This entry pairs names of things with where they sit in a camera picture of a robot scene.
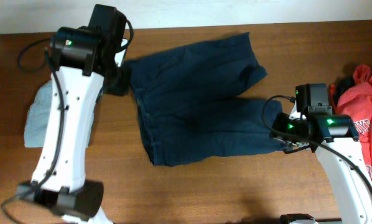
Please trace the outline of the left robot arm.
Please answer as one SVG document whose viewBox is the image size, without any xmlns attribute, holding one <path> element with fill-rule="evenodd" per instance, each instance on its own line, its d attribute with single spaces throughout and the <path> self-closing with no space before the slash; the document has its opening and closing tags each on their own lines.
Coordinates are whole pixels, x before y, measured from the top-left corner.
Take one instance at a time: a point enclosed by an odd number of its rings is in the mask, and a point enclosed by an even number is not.
<svg viewBox="0 0 372 224">
<path fill-rule="evenodd" d="M 39 205 L 68 223 L 108 223 L 102 208 L 104 186 L 88 180 L 85 153 L 93 113 L 103 93 L 124 96 L 130 76 L 121 70 L 130 44 L 126 16 L 97 4 L 87 26 L 61 27 L 50 40 L 45 60 L 52 98 L 42 152 L 30 180 L 15 198 Z"/>
</svg>

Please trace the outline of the navy blue shorts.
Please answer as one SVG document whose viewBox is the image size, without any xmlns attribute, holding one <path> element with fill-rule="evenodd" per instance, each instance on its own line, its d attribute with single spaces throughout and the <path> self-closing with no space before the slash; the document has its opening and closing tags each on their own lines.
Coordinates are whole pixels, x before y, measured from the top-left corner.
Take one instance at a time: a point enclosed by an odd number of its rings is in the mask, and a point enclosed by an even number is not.
<svg viewBox="0 0 372 224">
<path fill-rule="evenodd" d="M 242 97 L 267 75 L 248 33 L 128 60 L 125 67 L 153 165 L 283 150 L 269 131 L 280 102 Z"/>
</svg>

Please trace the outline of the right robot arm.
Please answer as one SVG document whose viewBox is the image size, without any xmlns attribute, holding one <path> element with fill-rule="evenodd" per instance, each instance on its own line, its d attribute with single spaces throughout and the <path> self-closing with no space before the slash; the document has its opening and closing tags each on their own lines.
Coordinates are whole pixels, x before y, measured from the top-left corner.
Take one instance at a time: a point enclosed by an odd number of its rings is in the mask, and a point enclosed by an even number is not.
<svg viewBox="0 0 372 224">
<path fill-rule="evenodd" d="M 340 223 L 372 223 L 372 181 L 358 131 L 348 115 L 333 113 L 324 83 L 299 85 L 291 114 L 268 125 L 286 154 L 309 149 L 323 167 L 340 211 Z"/>
</svg>

